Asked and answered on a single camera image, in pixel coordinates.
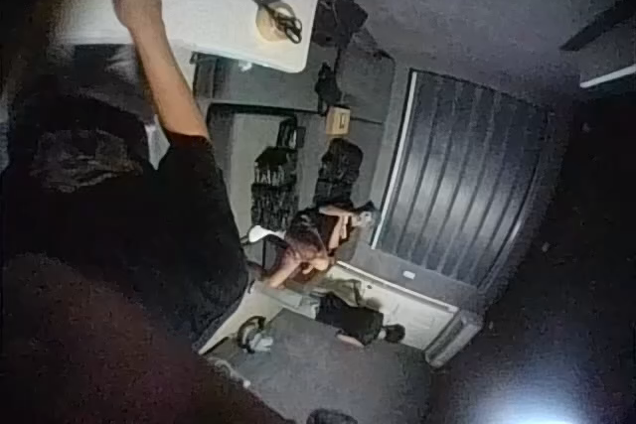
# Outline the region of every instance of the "dark hair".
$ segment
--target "dark hair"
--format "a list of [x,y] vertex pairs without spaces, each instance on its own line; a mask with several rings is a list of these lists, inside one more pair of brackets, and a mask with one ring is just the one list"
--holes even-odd
[[399,343],[406,336],[406,329],[402,325],[388,325],[383,327],[385,331],[385,342]]

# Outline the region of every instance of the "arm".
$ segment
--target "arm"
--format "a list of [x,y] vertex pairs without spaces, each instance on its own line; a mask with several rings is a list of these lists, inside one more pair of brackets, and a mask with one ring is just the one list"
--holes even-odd
[[296,271],[301,263],[300,255],[291,247],[287,247],[281,257],[280,265],[276,268],[274,273],[265,279],[265,284],[271,288],[280,287],[285,283],[285,280]]
[[139,53],[163,128],[209,139],[206,121],[168,43],[161,0],[114,0],[114,5]]
[[335,250],[340,246],[340,240],[345,240],[347,238],[347,224],[349,222],[348,216],[340,216],[338,218],[338,222],[336,222],[336,226],[331,231],[331,236],[329,237],[329,243],[327,247],[329,251]]
[[336,206],[323,206],[318,210],[318,212],[334,217],[351,217],[351,215],[353,214],[352,212],[345,211],[344,209],[340,209]]

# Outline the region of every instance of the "black t-shirt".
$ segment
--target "black t-shirt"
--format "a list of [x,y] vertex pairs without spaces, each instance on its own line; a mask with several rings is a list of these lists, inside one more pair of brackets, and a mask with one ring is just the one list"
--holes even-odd
[[[212,145],[173,135],[155,170],[138,147],[145,131],[134,117],[94,100],[63,99],[55,120],[45,114],[18,124],[11,138],[15,154],[2,177],[4,258],[59,258],[139,301],[193,343],[209,337],[247,283]],[[125,153],[112,138],[125,141]],[[42,159],[52,156],[53,166]]]
[[334,293],[320,299],[316,321],[337,328],[363,345],[375,340],[382,330],[384,314],[366,307],[352,307]]

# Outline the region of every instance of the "gray wall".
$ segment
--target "gray wall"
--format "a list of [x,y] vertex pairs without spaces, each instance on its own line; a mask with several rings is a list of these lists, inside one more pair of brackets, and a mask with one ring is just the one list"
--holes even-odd
[[254,161],[267,146],[276,145],[280,116],[235,114],[230,136],[230,171],[226,183],[230,205],[238,232],[251,227],[251,184],[254,182]]

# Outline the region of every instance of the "sitting woman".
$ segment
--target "sitting woman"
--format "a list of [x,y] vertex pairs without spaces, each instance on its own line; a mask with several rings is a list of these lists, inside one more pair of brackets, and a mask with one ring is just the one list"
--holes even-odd
[[335,263],[336,250],[347,242],[355,229],[370,226],[376,208],[368,202],[354,209],[350,205],[329,205],[300,211],[286,231],[273,231],[255,225],[247,234],[247,243],[256,243],[268,235],[282,238],[287,247],[278,267],[265,278],[273,288],[281,287],[298,270],[308,275],[325,271]]

